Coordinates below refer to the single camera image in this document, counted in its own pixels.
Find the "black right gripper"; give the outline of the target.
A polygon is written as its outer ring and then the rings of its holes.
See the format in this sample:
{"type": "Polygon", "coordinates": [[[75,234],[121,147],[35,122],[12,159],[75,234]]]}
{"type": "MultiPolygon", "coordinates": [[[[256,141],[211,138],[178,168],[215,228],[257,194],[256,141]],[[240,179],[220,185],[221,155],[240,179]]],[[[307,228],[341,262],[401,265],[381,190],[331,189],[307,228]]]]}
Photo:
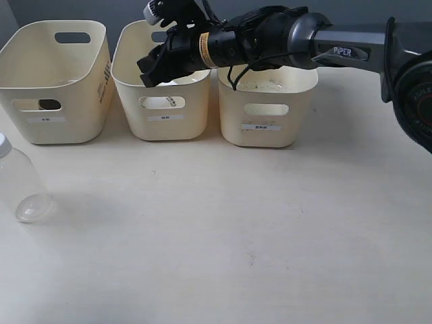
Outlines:
{"type": "Polygon", "coordinates": [[[140,79],[146,87],[156,87],[200,70],[245,65],[249,45],[237,26],[174,26],[167,40],[137,61],[140,79]]]}

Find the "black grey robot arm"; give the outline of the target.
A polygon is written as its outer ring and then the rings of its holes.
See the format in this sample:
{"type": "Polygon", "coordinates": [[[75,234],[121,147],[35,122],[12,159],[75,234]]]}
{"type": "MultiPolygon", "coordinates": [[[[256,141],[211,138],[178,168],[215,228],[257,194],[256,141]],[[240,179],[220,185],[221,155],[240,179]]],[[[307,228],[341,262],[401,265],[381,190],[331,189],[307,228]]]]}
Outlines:
{"type": "Polygon", "coordinates": [[[276,70],[283,66],[356,68],[379,74],[406,135],[431,150],[431,23],[335,25],[307,7],[270,5],[220,20],[203,1],[151,1],[143,11],[165,41],[137,63],[147,87],[201,70],[276,70]]]}

